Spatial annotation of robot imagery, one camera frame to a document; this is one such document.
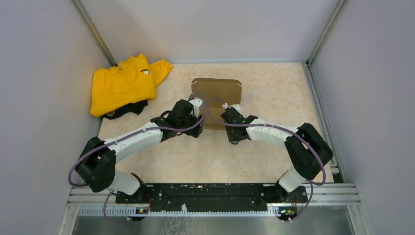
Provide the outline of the brown cardboard box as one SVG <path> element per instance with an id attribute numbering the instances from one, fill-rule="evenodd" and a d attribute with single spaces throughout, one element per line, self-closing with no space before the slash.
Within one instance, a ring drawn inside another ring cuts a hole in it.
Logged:
<path id="1" fill-rule="evenodd" d="M 240 104 L 242 97 L 242 83 L 237 79 L 195 78 L 191 82 L 193 92 L 203 95 L 211 114 L 223 121 L 221 114 L 225 111 L 223 102 L 228 105 Z"/>

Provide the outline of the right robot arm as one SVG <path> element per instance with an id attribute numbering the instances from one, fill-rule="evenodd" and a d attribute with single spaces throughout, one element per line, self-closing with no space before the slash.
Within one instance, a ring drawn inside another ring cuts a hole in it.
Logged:
<path id="1" fill-rule="evenodd" d="M 324 166 L 334 156 L 317 129 L 309 123 L 300 127 L 277 125 L 253 115 L 244 117 L 236 106 L 227 108 L 221 118 L 232 144 L 248 139 L 286 148 L 292 167 L 278 179 L 271 193 L 282 202 L 288 202 L 302 183 L 313 180 L 320 172 L 325 173 Z"/>

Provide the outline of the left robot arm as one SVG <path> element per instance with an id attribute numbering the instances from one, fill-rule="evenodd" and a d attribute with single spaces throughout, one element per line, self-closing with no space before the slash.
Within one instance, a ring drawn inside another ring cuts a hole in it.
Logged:
<path id="1" fill-rule="evenodd" d="M 149 198 L 146 183 L 134 173 L 116 169 L 124 158 L 139 150 L 181 134 L 194 138 L 202 132 L 204 116 L 200 98 L 179 100 L 172 110 L 152 118 L 142 127 L 118 137 L 88 140 L 71 172 L 76 172 L 94 193 L 110 190 L 117 193 L 117 203 L 143 203 Z"/>

